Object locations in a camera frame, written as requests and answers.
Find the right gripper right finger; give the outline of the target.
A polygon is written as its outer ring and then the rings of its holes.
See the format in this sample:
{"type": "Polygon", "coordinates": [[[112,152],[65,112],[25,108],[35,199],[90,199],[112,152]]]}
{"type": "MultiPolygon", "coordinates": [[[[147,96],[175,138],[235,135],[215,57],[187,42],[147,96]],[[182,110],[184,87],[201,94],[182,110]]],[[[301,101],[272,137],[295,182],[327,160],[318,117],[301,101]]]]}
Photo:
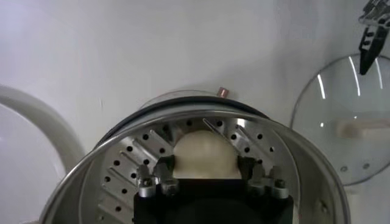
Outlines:
{"type": "Polygon", "coordinates": [[[241,178],[247,183],[247,190],[257,197],[264,195],[271,196],[278,200],[289,197],[289,190],[286,181],[283,179],[282,169],[273,166],[266,173],[262,163],[250,157],[238,157],[238,168],[241,178]]]}

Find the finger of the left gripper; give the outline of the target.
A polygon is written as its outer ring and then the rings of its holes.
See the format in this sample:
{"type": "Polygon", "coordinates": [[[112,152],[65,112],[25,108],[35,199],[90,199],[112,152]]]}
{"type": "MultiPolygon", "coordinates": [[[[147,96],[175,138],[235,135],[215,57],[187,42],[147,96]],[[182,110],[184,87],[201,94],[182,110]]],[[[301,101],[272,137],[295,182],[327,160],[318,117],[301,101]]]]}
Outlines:
{"type": "Polygon", "coordinates": [[[380,55],[389,34],[389,0],[369,0],[358,21],[366,26],[358,47],[360,74],[366,75],[380,55]]]}

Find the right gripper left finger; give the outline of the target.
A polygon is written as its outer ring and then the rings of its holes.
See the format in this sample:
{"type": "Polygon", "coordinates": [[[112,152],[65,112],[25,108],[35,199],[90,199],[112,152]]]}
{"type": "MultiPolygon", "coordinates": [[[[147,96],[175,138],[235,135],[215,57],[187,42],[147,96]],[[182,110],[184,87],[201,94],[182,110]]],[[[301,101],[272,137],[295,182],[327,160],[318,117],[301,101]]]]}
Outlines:
{"type": "Polygon", "coordinates": [[[137,168],[136,186],[138,195],[142,198],[154,197],[159,187],[161,193],[171,197],[179,191],[179,181],[173,177],[175,156],[161,157],[153,168],[152,173],[147,165],[142,164],[137,168]]]}

